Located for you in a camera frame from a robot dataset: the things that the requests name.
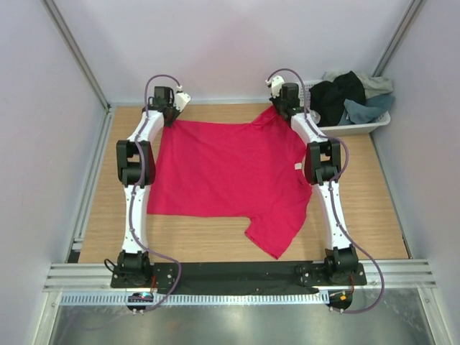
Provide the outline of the pink red t shirt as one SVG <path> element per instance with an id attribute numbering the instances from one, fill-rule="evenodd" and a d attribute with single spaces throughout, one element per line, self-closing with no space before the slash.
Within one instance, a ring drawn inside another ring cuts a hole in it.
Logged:
<path id="1" fill-rule="evenodd" d="M 305 223 L 312 188 L 302 139 L 273 107 L 244 124 L 176 121 L 162 131 L 150 214 L 245 217 L 245 234 L 280 258 Z"/>

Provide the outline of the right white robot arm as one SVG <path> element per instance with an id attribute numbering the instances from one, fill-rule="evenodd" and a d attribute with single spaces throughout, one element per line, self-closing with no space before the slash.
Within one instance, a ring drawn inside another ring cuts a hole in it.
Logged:
<path id="1" fill-rule="evenodd" d="M 306 146 L 304 176 L 318 196 L 327 233 L 324 276 L 332 285 L 350 285 L 358 273 L 359 259 L 349 239 L 339 193 L 341 143 L 327 137 L 316 125 L 299 92 L 297 83 L 276 75 L 267 82 L 270 100 L 277 113 Z"/>

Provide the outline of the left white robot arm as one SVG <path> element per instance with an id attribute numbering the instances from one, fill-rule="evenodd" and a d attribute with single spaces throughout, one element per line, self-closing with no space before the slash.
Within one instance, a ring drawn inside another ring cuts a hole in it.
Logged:
<path id="1" fill-rule="evenodd" d="M 182 113 L 190 96 L 182 86 L 154 87 L 134 132 L 116 143 L 117 175 L 124 188 L 126 223 L 124 240 L 112 273 L 113 288 L 144 288 L 152 278 L 147 240 L 147 204 L 155 181 L 152 142 Z"/>

